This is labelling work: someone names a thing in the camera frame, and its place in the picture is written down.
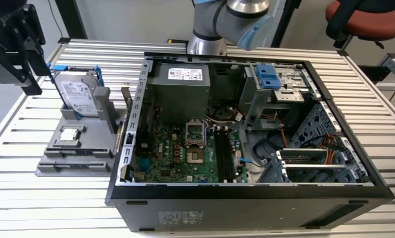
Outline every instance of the metal rail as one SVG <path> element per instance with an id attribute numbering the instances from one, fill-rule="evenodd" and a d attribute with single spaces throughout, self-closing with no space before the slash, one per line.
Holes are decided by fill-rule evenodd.
<path id="1" fill-rule="evenodd" d="M 182 44 L 136 44 L 71 40 L 55 62 L 102 67 L 111 100 L 124 106 L 120 87 L 135 88 L 143 52 L 183 53 Z M 308 60 L 334 96 L 347 122 L 395 193 L 395 109 L 350 58 L 334 51 L 228 47 L 228 55 Z M 131 236 L 120 215 L 104 206 L 108 178 L 38 178 L 43 150 L 56 128 L 62 106 L 48 78 L 43 95 L 23 96 L 0 124 L 0 236 Z M 202 232 L 155 234 L 162 237 L 275 237 L 278 233 Z M 395 200 L 331 231 L 284 231 L 280 237 L 395 238 Z"/>

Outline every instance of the printed label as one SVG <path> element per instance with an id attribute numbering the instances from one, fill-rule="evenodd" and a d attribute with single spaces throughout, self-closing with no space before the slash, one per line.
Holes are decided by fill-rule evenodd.
<path id="1" fill-rule="evenodd" d="M 171 68 L 168 79 L 203 81 L 203 71 L 195 68 Z"/>
<path id="2" fill-rule="evenodd" d="M 243 114 L 242 113 L 238 113 L 238 115 L 236 115 L 236 121 L 242 121 L 242 118 L 243 118 Z"/>
<path id="3" fill-rule="evenodd" d="M 62 82 L 62 85 L 74 111 L 83 116 L 98 115 L 88 86 L 82 82 Z"/>
<path id="4" fill-rule="evenodd" d="M 203 211 L 159 211 L 159 223 L 162 225 L 199 225 L 203 213 Z"/>

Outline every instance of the office chair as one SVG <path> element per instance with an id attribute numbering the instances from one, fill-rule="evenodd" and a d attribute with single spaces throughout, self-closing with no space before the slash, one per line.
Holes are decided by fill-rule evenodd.
<path id="1" fill-rule="evenodd" d="M 335 0 L 326 8 L 327 36 L 344 50 L 352 37 L 380 41 L 395 37 L 395 0 Z"/>

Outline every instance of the chip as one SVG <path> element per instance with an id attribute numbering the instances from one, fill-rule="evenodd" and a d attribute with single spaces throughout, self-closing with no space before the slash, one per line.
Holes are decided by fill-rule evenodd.
<path id="1" fill-rule="evenodd" d="M 160 171 L 160 176 L 162 177 L 170 177 L 171 176 L 171 170 L 162 170 Z"/>
<path id="2" fill-rule="evenodd" d="M 203 150 L 196 148 L 187 149 L 187 163 L 203 164 Z"/>

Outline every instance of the hard drive label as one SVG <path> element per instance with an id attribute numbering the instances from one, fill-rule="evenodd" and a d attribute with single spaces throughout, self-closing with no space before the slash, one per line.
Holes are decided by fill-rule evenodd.
<path id="1" fill-rule="evenodd" d="M 96 116 L 98 109 L 88 86 L 82 82 L 62 82 L 62 85 L 74 111 L 83 116 Z"/>

